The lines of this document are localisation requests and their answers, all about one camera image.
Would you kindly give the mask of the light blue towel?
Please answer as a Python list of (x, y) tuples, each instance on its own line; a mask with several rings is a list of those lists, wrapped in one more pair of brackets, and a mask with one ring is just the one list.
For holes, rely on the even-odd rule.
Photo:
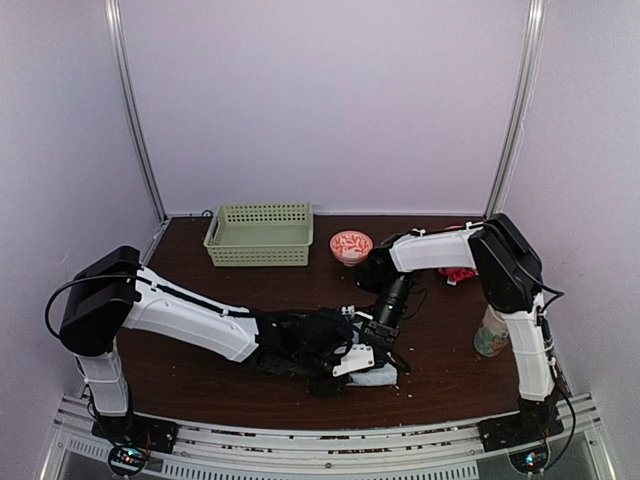
[(390, 363), (390, 357), (384, 348), (384, 344), (372, 336), (364, 333), (364, 323), (355, 321), (352, 324), (353, 341), (372, 347), (374, 353), (374, 366), (368, 369), (351, 372), (349, 374), (348, 387), (380, 387), (394, 386), (398, 380), (398, 370)]

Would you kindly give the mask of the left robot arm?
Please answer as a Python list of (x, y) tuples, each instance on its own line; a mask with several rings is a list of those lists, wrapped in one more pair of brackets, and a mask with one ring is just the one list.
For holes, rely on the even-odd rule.
[(71, 352), (106, 429), (123, 444), (137, 442), (144, 424), (132, 411), (116, 337), (143, 330), (209, 350), (261, 372), (306, 377), (317, 394), (344, 390), (349, 375), (337, 374), (353, 345), (353, 333), (334, 310), (262, 311), (217, 302), (159, 276), (121, 246), (58, 287), (46, 318), (65, 295), (61, 324), (51, 328)]

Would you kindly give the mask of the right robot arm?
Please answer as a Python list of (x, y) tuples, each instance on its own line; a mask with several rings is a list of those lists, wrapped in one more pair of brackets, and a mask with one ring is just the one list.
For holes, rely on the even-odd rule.
[(488, 305), (504, 320), (519, 379), (519, 411), (506, 427), (519, 440), (535, 440), (550, 426), (559, 397), (544, 302), (549, 288), (540, 257), (507, 215), (435, 232), (412, 229), (374, 247), (355, 274), (356, 285), (377, 297), (374, 330), (396, 330), (414, 273), (446, 268), (477, 271)]

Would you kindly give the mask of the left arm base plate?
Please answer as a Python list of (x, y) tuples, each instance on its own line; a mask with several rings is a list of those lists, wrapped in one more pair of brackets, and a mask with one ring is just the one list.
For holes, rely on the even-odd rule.
[(145, 451), (171, 454), (178, 435), (176, 422), (133, 415), (132, 417), (100, 417), (93, 422), (94, 436)]

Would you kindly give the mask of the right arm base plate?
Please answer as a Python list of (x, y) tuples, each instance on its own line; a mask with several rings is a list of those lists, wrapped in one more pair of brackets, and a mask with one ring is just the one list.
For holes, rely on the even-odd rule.
[(482, 420), (478, 423), (477, 428), (485, 452), (539, 442), (543, 440), (544, 436), (553, 436), (564, 432), (564, 426), (560, 419), (552, 419), (541, 425), (536, 420), (525, 421), (519, 413)]

